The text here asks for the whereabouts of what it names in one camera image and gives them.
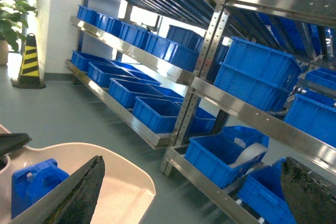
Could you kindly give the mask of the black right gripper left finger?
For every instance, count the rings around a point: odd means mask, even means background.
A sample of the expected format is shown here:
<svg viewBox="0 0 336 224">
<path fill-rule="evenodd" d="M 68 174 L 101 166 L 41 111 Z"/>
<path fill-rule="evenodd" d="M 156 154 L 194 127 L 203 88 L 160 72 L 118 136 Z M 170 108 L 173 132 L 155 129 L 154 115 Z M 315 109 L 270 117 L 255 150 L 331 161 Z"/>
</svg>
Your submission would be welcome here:
<svg viewBox="0 0 336 224">
<path fill-rule="evenodd" d="M 10 223 L 91 223 L 104 175 L 96 155 Z"/>
</svg>

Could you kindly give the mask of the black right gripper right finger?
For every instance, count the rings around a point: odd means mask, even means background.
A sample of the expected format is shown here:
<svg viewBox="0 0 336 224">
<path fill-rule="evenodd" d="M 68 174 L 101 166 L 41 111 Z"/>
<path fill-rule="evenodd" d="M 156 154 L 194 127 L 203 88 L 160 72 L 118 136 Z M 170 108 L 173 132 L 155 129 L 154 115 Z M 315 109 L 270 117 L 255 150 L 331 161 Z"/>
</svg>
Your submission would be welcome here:
<svg viewBox="0 0 336 224">
<path fill-rule="evenodd" d="M 296 223 L 335 223 L 335 184 L 292 157 L 281 165 L 280 184 Z"/>
</svg>

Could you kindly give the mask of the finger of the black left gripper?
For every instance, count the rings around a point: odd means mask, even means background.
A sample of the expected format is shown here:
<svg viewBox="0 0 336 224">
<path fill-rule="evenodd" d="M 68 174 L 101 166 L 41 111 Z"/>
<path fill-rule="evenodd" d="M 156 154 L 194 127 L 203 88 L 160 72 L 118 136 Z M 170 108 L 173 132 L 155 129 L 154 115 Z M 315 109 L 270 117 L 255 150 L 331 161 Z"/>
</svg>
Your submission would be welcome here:
<svg viewBox="0 0 336 224">
<path fill-rule="evenodd" d="M 27 133 L 2 133 L 1 156 L 6 156 L 32 141 Z"/>
</svg>

